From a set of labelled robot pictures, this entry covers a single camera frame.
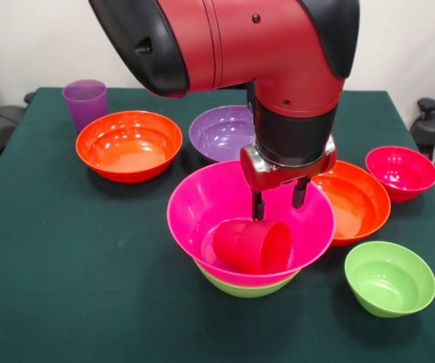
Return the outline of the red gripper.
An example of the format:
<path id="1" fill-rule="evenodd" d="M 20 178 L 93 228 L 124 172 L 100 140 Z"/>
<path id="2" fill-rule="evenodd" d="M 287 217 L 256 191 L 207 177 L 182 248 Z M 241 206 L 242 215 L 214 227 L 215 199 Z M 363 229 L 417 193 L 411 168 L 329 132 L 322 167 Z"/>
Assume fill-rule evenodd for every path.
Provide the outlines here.
<path id="1" fill-rule="evenodd" d="M 263 193 L 282 184 L 297 180 L 294 185 L 291 205 L 299 209 L 306 199 L 310 178 L 332 169 L 337 160 L 337 148 L 331 135 L 325 145 L 325 152 L 316 161 L 304 166 L 282 166 L 262 156 L 256 143 L 241 148 L 240 163 L 244 177 L 252 190 L 251 216 L 253 220 L 265 217 Z"/>

